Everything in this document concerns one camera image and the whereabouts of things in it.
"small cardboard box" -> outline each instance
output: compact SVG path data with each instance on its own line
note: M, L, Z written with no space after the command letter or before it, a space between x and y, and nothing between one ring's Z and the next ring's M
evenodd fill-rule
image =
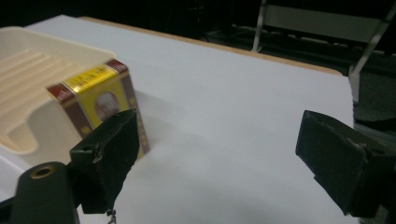
M118 112L135 109L140 139L138 158L149 151L149 142L134 95L128 67L112 59L74 77L47 87L79 135L84 138Z

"white table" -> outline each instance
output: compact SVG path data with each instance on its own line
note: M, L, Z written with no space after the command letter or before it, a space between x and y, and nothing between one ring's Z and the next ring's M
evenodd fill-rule
M346 77L66 16L27 29L112 50L131 70L151 151L116 200L119 223L358 223L294 152L306 109L352 126ZM26 167L0 159L4 200Z

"white plastic container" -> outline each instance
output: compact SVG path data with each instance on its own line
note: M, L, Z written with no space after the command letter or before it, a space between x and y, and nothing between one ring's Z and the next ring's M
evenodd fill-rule
M46 87L115 58L21 27L0 29L0 148L31 165L70 161L81 138Z

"wooden table edge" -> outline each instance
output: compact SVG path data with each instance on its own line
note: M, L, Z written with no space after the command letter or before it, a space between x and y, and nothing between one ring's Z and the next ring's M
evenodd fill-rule
M157 32L157 31L151 31L151 30L147 30L147 29L143 29L143 28L139 28L139 27L116 23L114 21L104 21L104 20L93 18L93 17L78 17L78 18L82 19L84 21L93 21L93 22L102 23L105 25L119 27L122 29L137 31L140 33L148 34L148 35L157 35L157 36L161 36L161 37L165 37L165 38L169 38L169 39L174 39L174 40L178 40L178 41L182 41L182 42L186 42L186 43L197 44L197 45L206 46L206 47L210 47L210 48L214 48L214 49L230 51L233 53L242 54L242 55L259 58L259 59L264 59L264 60L268 60L268 61L272 61L272 62L276 62L276 63L293 65L293 66L311 69L311 70L324 72L324 73L329 73L329 74L333 74L333 75L339 75L339 76L342 75L340 72L333 70L331 68L321 67L321 66L317 66L317 65L313 65L313 64L309 64L309 63L300 63L300 62L292 61L289 59L278 58L275 56L251 52L251 51L244 50L244 49L236 49L236 48L232 48L232 47L228 47L228 46L222 46L219 44L209 43L209 42L205 42L202 40L191 39L191 38L187 38L184 36L169 35L169 34Z

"table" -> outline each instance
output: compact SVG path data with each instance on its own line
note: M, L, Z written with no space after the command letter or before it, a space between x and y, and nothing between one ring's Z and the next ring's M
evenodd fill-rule
M124 183L119 223L358 223L294 153L306 109L353 125L347 77L87 19L26 28L112 50L130 68L151 151ZM5 199L26 167L4 153L0 167Z

